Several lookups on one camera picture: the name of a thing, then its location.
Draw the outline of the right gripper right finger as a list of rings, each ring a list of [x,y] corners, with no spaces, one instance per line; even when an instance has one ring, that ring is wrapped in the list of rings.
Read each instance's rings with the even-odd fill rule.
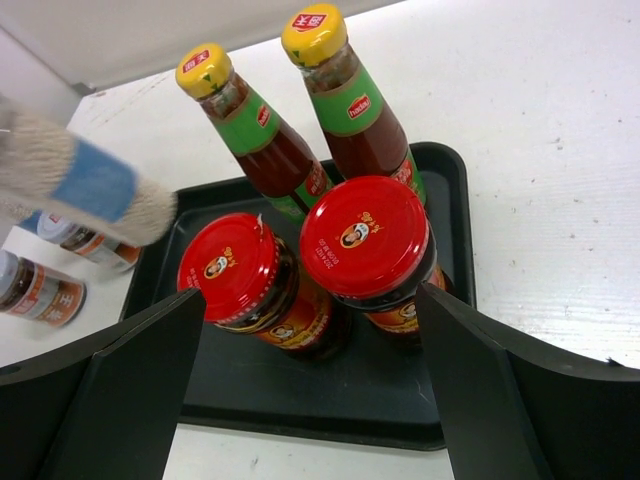
[[[638,478],[637,369],[555,347],[428,283],[415,300],[455,478]]]

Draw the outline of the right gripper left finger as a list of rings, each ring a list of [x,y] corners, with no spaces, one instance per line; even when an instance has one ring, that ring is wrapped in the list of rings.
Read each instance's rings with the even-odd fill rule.
[[[162,478],[204,310],[202,294],[184,290],[2,367],[2,478]]]

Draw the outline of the chili jar red lid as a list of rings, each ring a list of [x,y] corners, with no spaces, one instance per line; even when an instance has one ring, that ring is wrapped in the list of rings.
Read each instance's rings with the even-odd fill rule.
[[[201,229],[181,258],[176,287],[201,292],[206,322],[299,360],[328,358],[351,335],[348,311],[260,215],[227,214]]]
[[[299,254],[310,276],[404,349],[421,346],[415,294],[422,282],[448,293],[426,209],[409,187],[364,176],[332,188],[308,214]]]

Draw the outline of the small spice jar white lid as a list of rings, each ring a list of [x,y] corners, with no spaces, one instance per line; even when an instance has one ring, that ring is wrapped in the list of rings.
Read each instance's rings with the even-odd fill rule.
[[[47,242],[119,272],[134,267],[141,253],[140,247],[130,246],[49,212],[40,215],[36,231]]]

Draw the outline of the tall peppercorn jar blue label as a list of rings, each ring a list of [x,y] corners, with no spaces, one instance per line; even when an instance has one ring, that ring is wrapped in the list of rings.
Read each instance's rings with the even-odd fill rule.
[[[175,192],[5,96],[1,194],[133,246],[158,241],[177,212]]]

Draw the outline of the sauce bottle yellow cap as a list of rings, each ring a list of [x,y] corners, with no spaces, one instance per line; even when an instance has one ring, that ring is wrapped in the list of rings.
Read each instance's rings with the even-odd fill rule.
[[[253,187],[278,212],[302,224],[333,187],[306,141],[235,71],[218,44],[190,50],[175,79],[200,105]]]
[[[281,44],[302,75],[342,177],[390,177],[425,202],[406,134],[350,45],[338,7],[316,3],[303,8],[287,22]]]

